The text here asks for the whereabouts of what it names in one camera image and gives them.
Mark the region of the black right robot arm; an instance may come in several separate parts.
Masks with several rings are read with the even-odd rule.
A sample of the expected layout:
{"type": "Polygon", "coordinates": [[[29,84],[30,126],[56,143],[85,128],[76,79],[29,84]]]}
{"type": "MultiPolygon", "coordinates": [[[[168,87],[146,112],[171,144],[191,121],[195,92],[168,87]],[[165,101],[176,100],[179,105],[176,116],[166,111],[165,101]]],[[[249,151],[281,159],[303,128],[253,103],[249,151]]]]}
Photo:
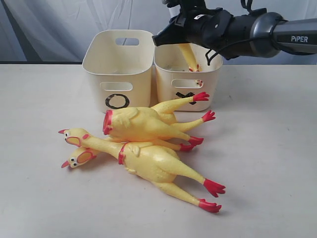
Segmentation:
{"type": "Polygon", "coordinates": [[[208,9],[203,0],[165,0],[179,13],[169,24],[153,36],[155,46],[193,43],[209,52],[207,62],[217,55],[226,60],[240,56],[271,58],[280,51],[291,55],[309,56],[317,53],[317,20],[288,21],[279,13],[266,8],[251,9],[252,1],[241,1],[248,12],[234,16],[218,7],[208,9]]]}

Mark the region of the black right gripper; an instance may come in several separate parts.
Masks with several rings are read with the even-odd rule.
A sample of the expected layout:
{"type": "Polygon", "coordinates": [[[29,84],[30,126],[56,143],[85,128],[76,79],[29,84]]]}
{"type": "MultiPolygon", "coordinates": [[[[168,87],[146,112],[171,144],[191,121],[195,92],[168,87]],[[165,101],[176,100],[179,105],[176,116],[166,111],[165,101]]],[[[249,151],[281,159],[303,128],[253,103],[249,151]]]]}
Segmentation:
{"type": "Polygon", "coordinates": [[[155,46],[193,43],[202,47],[204,23],[218,13],[218,9],[208,9],[203,0],[164,0],[163,4],[172,9],[180,7],[171,17],[169,24],[158,34],[152,36],[155,46]]]}

